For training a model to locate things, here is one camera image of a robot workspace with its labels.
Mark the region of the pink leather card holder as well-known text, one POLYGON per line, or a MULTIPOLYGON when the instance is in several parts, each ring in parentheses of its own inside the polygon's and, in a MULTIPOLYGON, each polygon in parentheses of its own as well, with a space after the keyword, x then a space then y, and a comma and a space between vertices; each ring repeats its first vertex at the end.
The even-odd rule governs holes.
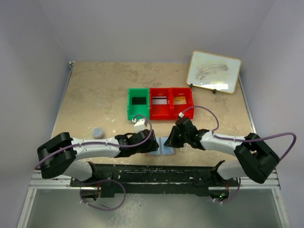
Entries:
POLYGON ((157 137, 156 141, 159 145, 158 150, 146 153, 145 156, 171 156, 175 155, 176 152, 174 151, 174 148, 167 147, 164 145, 164 143, 167 141, 168 137, 157 137))

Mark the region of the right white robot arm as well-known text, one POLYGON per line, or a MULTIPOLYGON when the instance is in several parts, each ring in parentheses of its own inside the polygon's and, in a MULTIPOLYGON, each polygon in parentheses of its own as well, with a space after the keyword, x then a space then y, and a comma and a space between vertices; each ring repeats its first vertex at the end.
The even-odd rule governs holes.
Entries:
POLYGON ((217 151, 235 156, 234 161, 221 161, 213 171, 224 179, 248 177, 263 184, 280 162, 278 155, 264 142, 246 142, 260 137, 255 133, 228 140, 228 135, 215 137, 208 129, 198 130, 192 121, 183 117, 175 122, 164 146, 182 148, 189 144, 194 149, 217 151))

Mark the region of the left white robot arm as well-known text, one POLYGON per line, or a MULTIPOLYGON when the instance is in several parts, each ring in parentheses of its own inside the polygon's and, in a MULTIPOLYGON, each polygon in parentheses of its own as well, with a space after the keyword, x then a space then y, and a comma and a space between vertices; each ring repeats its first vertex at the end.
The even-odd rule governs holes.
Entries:
POLYGON ((66 175, 86 181, 94 176, 94 165, 82 159, 125 158, 158 148, 154 130, 145 129, 101 140, 77 139, 64 132, 38 147, 39 163, 35 169, 40 170, 44 179, 66 175))

